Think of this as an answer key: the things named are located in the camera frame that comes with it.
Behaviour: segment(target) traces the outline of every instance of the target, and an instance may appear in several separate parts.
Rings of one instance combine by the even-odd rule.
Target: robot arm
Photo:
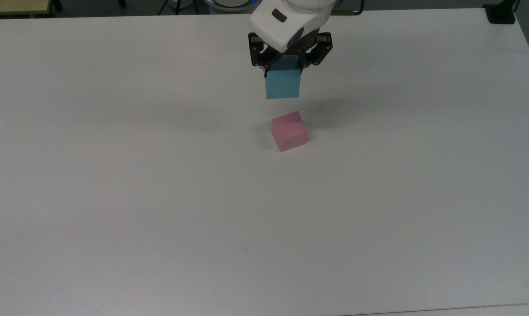
[[[249,26],[263,42],[284,53],[303,36],[318,32],[333,6],[335,0],[263,0]]]
[[[297,56],[299,70],[318,65],[332,48],[331,34],[319,33],[336,0],[263,0],[249,19],[253,66],[264,69],[282,56]]]

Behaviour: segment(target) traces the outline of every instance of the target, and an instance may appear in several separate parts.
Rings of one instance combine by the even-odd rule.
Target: white table
[[[519,26],[333,17],[301,97],[271,101],[247,21],[0,21],[0,316],[529,303]],[[294,110],[311,140],[279,153]]]

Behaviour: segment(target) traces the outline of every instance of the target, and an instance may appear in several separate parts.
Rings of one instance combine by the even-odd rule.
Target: black object
[[[54,8],[56,8],[58,11],[64,9],[64,6],[62,6],[62,2],[60,0],[52,0],[52,4],[54,4]]]
[[[346,15],[346,16],[360,15],[360,14],[362,14],[362,12],[364,12],[364,1],[365,0],[361,0],[360,9],[358,11],[337,11],[337,10],[333,10],[331,12],[331,15]]]
[[[504,0],[500,4],[485,4],[487,18],[492,24],[514,24],[516,18],[512,6],[519,0]]]
[[[309,67],[311,64],[320,64],[333,47],[331,34],[329,32],[319,33],[319,29],[301,37],[284,53],[278,52],[271,46],[265,48],[265,44],[256,33],[249,33],[251,62],[253,66],[262,66],[264,68],[265,78],[270,66],[279,60],[281,56],[298,56],[298,64],[300,72],[302,72],[304,68]]]
[[[272,16],[275,17],[280,22],[284,23],[288,19],[282,12],[280,12],[278,9],[272,10]]]

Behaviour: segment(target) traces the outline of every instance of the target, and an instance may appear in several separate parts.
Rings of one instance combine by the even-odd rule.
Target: cube
[[[297,56],[282,56],[264,79],[267,99],[297,98],[301,81]]]
[[[280,152],[305,144],[307,134],[307,128],[297,111],[272,120],[272,136]]]

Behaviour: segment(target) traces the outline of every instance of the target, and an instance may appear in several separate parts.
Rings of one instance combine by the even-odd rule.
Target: gray floor
[[[58,12],[59,18],[85,16],[130,16],[155,15],[163,0],[127,0],[126,8],[120,8],[118,0],[62,0],[64,10]],[[208,14],[208,5],[204,0],[196,0],[200,14]],[[500,0],[365,0],[365,10],[411,10],[429,8],[481,8],[483,4],[497,4]],[[359,0],[343,0],[339,10],[357,10]],[[165,6],[162,14],[174,12]],[[188,6],[180,14],[196,14],[194,6]],[[529,0],[521,0],[516,16],[522,26],[529,44]]]

